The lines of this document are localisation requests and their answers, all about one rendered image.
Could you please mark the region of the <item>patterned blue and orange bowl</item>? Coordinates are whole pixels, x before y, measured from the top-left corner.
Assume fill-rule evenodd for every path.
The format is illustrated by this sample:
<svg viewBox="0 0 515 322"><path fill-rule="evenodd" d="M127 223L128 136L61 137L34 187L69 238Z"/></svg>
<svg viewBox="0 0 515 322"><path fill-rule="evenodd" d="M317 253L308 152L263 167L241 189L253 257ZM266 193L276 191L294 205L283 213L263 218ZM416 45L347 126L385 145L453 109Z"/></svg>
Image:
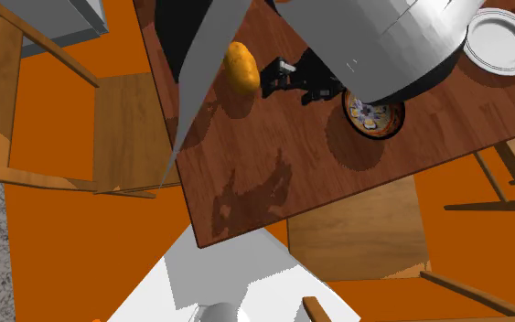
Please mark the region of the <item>patterned blue and orange bowl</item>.
<svg viewBox="0 0 515 322"><path fill-rule="evenodd" d="M371 140L386 140L397 135L405 120L405 104L369 105L349 90L341 93L344 113L351 126Z"/></svg>

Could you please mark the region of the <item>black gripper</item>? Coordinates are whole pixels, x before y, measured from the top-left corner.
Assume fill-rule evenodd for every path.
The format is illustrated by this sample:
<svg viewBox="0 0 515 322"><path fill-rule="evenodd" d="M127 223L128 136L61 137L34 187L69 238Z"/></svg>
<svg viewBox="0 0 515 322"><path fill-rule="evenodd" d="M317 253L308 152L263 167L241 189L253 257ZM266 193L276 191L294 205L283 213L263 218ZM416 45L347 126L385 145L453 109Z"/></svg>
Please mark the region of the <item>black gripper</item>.
<svg viewBox="0 0 515 322"><path fill-rule="evenodd" d="M303 52L294 66L281 57L275 58L272 68L263 69L260 77L263 98L275 91L301 89L306 91L301 97L303 105L320 100L330 101L346 90L311 48Z"/></svg>

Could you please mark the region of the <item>white plate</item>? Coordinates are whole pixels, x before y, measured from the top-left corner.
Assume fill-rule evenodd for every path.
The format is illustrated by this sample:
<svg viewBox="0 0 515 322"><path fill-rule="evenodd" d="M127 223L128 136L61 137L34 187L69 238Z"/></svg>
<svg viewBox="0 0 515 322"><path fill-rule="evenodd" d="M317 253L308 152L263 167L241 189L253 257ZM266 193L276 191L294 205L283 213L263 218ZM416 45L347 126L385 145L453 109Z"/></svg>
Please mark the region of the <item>white plate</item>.
<svg viewBox="0 0 515 322"><path fill-rule="evenodd" d="M479 9L468 25L464 51L487 72L515 76L515 14L494 7Z"/></svg>

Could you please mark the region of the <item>dark robot stand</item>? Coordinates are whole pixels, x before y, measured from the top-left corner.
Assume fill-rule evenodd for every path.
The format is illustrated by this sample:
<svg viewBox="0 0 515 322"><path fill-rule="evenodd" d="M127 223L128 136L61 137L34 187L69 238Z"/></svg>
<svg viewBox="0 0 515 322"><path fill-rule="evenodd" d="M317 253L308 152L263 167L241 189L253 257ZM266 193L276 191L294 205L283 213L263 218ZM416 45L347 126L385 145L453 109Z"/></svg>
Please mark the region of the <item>dark robot stand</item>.
<svg viewBox="0 0 515 322"><path fill-rule="evenodd" d="M168 174L252 0L156 0L155 30L178 85Z"/></svg>

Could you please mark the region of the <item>grey cabinet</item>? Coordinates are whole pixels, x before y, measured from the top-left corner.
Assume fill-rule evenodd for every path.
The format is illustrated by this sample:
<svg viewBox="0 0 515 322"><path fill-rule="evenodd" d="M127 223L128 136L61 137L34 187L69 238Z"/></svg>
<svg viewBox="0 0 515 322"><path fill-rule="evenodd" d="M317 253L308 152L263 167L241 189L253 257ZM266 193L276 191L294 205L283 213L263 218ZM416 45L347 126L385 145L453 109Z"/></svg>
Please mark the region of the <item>grey cabinet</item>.
<svg viewBox="0 0 515 322"><path fill-rule="evenodd" d="M0 4L61 47L109 31L102 0L0 0Z"/></svg>

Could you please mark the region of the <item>yellow potato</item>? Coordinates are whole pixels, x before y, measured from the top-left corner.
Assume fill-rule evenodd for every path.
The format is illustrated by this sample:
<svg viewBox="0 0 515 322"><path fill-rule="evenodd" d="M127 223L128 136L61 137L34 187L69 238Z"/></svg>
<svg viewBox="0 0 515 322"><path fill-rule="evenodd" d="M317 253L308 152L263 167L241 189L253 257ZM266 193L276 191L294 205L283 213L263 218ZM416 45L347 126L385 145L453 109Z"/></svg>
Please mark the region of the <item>yellow potato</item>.
<svg viewBox="0 0 515 322"><path fill-rule="evenodd" d="M260 73L252 53L241 42L231 42L223 59L232 88L240 94L253 94L260 88Z"/></svg>

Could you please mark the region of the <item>brown wooden table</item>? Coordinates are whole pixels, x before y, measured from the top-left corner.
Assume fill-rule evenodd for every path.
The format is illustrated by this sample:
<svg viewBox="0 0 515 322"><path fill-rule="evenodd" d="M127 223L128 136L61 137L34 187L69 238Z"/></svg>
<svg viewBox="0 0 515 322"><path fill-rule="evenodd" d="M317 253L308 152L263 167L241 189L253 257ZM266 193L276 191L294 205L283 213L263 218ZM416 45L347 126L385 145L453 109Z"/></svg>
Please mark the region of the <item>brown wooden table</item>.
<svg viewBox="0 0 515 322"><path fill-rule="evenodd" d="M156 0L134 0L134 7L173 144L178 85L156 35ZM479 9L486 7L515 14L515 0L486 0ZM234 41L252 53L259 73L277 57L295 63L306 50L265 0L252 0ZM222 60L173 163L199 247L515 137L515 76L481 69L464 47L445 80L403 102L403 127L386 140L351 126L341 93L308 105L303 94L263 98L261 83L255 93L240 94Z"/></svg>

